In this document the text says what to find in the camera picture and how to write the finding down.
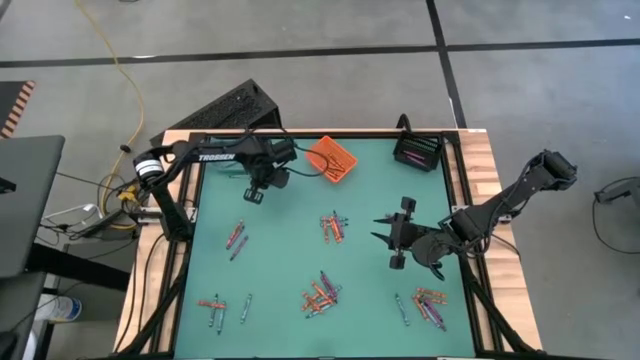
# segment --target orange basket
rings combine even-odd
[[[358,159],[328,136],[324,136],[313,144],[311,150],[327,157],[329,169],[324,173],[324,176],[334,184],[340,182],[358,163]],[[319,171],[323,171],[327,166],[325,159],[317,154],[308,152],[306,156],[311,165]]]

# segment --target wooden board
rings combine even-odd
[[[414,129],[414,131],[450,131],[451,129]],[[342,133],[362,133],[362,132],[399,132],[397,129],[290,129],[287,130],[292,135],[302,132],[318,132],[324,134],[328,132]],[[215,134],[238,134],[242,130],[220,129],[220,130],[168,130],[165,132],[163,144],[171,144],[178,140],[187,140],[191,132],[207,132]],[[257,130],[256,133],[281,133],[280,130]],[[498,172],[496,170],[493,153],[489,137],[485,130],[459,130],[460,141],[465,161],[467,177],[471,187],[471,195],[475,204],[480,204],[491,196],[502,190]],[[457,173],[455,158],[453,157],[453,149],[448,149],[449,164],[451,167],[451,177],[454,185],[454,191],[458,204],[464,204],[462,201],[462,191],[460,188],[460,177]],[[188,199],[194,199],[196,181],[198,174],[198,166],[192,167],[192,174],[189,178],[189,189],[187,192]],[[174,197],[177,197],[180,188],[182,174],[170,184],[169,190]],[[129,318],[132,297],[136,302],[133,306],[133,317],[129,330],[125,334],[120,349],[126,347],[138,332],[138,321],[142,313],[142,325],[147,318],[155,310],[158,304],[158,296],[165,267],[168,243],[161,239],[156,246],[151,259],[149,260],[149,271],[146,286],[146,299],[144,307],[141,308],[140,299],[142,297],[142,282],[144,276],[144,266],[149,258],[149,252],[153,243],[161,234],[160,225],[147,225],[142,229],[140,240],[138,242],[136,276],[136,291],[133,293],[133,282],[130,281],[127,296],[123,304],[123,311],[120,318],[120,325],[116,336],[116,342],[121,338],[125,331],[127,319]],[[515,245],[513,233],[510,226],[500,225],[496,228],[496,234]],[[177,271],[182,263],[182,253],[184,248],[181,245],[175,259],[173,277],[177,275]],[[522,336],[522,338],[534,348],[541,348],[538,329],[533,317],[533,311],[529,301],[524,274],[520,266],[520,261],[505,245],[497,241],[493,241],[490,250],[486,254],[487,268],[493,290],[494,301],[513,328]],[[492,349],[491,335],[489,332],[488,319],[486,313],[482,310],[482,306],[477,302],[479,315],[481,316],[481,331],[483,342],[486,349]],[[171,341],[171,330],[173,327],[175,316],[175,304],[171,306],[165,316],[164,326],[160,338],[160,351],[167,351]]]

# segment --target gray floor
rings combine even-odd
[[[640,5],[612,0],[436,1],[447,43],[640,37]],[[421,0],[87,0],[122,56],[434,44]],[[108,56],[73,1],[14,0],[0,21],[0,61]],[[579,165],[579,182],[539,195],[515,222],[545,349],[636,358],[637,257],[612,253],[590,225],[593,191],[640,167],[639,47],[451,54],[469,127],[487,128],[503,183],[543,148]],[[146,139],[247,78],[279,104],[287,127],[455,126],[438,56],[360,55],[126,66],[139,83]],[[62,134],[60,170],[99,180],[137,121],[134,94],[111,66],[0,69],[34,80],[17,136]],[[130,167],[123,170],[131,175]],[[48,212],[95,201],[95,189],[56,179]],[[603,235],[632,248],[640,232],[628,202],[600,209]],[[105,244],[74,246],[99,253]],[[106,262],[127,266],[132,253]],[[106,355],[119,294],[79,287],[84,321],[57,326],[50,359]]]

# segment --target yellow cable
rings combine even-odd
[[[100,29],[100,26],[98,26],[98,23],[96,23],[96,21],[93,19],[93,17],[91,17],[91,15],[89,15],[89,13],[84,8],[84,5],[82,4],[82,2],[80,0],[74,0],[74,1],[76,3],[76,6],[82,12],[82,14],[91,23],[91,26],[93,27],[93,30],[95,30],[95,32],[102,38],[102,41],[104,41],[104,44],[107,45],[107,48],[109,48],[109,52],[111,53],[111,57],[113,58],[113,64],[116,66],[116,69],[118,69],[118,71],[127,79],[127,81],[131,84],[131,86],[133,87],[133,89],[136,92],[136,96],[138,98],[138,108],[140,109],[140,120],[138,121],[138,128],[133,133],[133,135],[131,135],[131,137],[129,138],[129,141],[127,141],[127,146],[130,147],[131,144],[136,140],[136,138],[138,137],[138,134],[140,133],[140,130],[142,130],[142,127],[144,126],[144,101],[142,100],[142,93],[140,92],[140,89],[138,88],[138,85],[136,85],[136,83],[133,81],[133,79],[131,79],[129,74],[127,74],[127,72],[124,71],[124,69],[122,68],[122,66],[118,62],[118,56],[116,55],[116,52],[113,50],[113,47],[111,46],[111,43],[107,39],[107,36],[104,34],[102,29]],[[118,159],[113,164],[113,167],[111,168],[111,171],[109,172],[110,176],[107,178],[107,182],[105,184],[105,188],[103,188],[103,190],[102,190],[102,201],[101,201],[100,204],[98,204],[98,206],[100,206],[100,210],[102,211],[103,214],[107,213],[107,188],[110,187],[111,182],[113,181],[113,177],[118,173],[118,170],[120,170],[120,162],[122,162],[122,158],[124,157],[124,154],[125,154],[125,152],[121,150],[120,151],[120,155],[118,156]],[[114,228],[114,229],[119,229],[119,230],[131,230],[131,229],[134,229],[136,227],[135,224],[132,224],[132,225],[110,225],[110,226],[112,228]]]

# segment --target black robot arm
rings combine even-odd
[[[174,159],[169,162],[168,155]],[[283,165],[297,157],[294,143],[282,140],[271,143],[269,139],[245,135],[238,140],[207,143],[202,141],[177,141],[138,155],[134,160],[136,175],[142,190],[151,193],[160,207],[161,224],[167,240],[190,241],[193,225],[182,206],[176,204],[169,193],[168,185],[191,163],[236,161],[242,164],[250,177],[250,187],[244,199],[256,204],[262,202],[263,193],[269,185],[282,188],[289,181],[289,173]],[[171,165],[166,169],[160,158]]]
[[[440,280],[444,276],[439,269],[440,258],[451,253],[485,252],[484,240],[491,236],[498,219],[503,215],[516,217],[521,205],[538,191],[565,190],[576,181],[576,167],[560,153],[545,150],[527,162],[521,176],[511,186],[495,195],[484,204],[461,209],[438,223],[439,228],[413,224],[411,214],[416,201],[402,199],[404,214],[375,220],[391,224],[390,235],[373,235],[387,243],[395,251],[390,267],[404,267],[403,251],[411,251],[413,258],[421,265],[429,267]]]

